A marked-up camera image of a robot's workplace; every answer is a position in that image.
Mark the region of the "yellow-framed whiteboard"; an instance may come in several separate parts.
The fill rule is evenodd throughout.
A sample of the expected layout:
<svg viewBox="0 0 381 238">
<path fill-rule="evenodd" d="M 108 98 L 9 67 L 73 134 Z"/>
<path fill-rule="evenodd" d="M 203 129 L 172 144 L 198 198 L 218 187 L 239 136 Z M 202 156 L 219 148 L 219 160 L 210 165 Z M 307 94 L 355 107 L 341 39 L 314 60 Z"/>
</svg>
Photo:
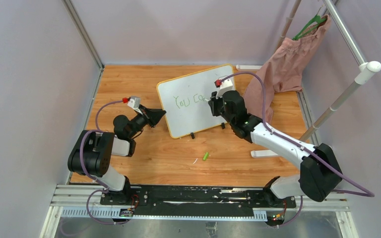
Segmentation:
<svg viewBox="0 0 381 238">
<path fill-rule="evenodd" d="M 156 86 L 170 136 L 174 139 L 191 132 L 205 130 L 226 123 L 222 117 L 211 114 L 208 102 L 217 91 L 214 82 L 234 73 L 230 64 L 159 82 Z"/>
</svg>

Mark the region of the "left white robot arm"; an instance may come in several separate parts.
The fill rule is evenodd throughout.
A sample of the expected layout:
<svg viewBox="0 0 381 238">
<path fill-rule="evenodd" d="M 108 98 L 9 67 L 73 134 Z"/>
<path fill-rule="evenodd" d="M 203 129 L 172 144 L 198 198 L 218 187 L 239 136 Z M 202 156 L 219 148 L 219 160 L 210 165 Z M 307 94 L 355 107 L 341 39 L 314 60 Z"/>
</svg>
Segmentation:
<svg viewBox="0 0 381 238">
<path fill-rule="evenodd" d="M 120 205 L 128 204 L 136 195 L 127 176 L 117 172 L 111 165 L 112 154 L 131 157 L 136 148 L 135 137 L 145 126 L 155 127 L 166 114 L 163 109 L 137 107 L 136 116 L 128 119 L 118 115 L 113 120 L 114 131 L 84 130 L 81 132 L 68 160 L 68 170 L 87 176 L 103 186 L 103 195 Z"/>
</svg>

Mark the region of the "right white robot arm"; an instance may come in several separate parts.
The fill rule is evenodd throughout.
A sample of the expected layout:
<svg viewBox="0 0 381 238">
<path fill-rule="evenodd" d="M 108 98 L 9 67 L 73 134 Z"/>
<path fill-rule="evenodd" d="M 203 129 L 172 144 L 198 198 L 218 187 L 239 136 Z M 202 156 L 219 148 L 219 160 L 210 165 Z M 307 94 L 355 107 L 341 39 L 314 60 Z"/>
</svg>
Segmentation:
<svg viewBox="0 0 381 238">
<path fill-rule="evenodd" d="M 243 97 L 236 90 L 225 92 L 221 97 L 212 92 L 208 101 L 213 116 L 221 116 L 234 134 L 285 158 L 296 166 L 299 175 L 274 177 L 265 186 L 264 202 L 276 207 L 284 198 L 307 196 L 322 202 L 342 181 L 341 171 L 333 150 L 326 144 L 313 144 L 289 138 L 261 118 L 247 112 Z"/>
</svg>

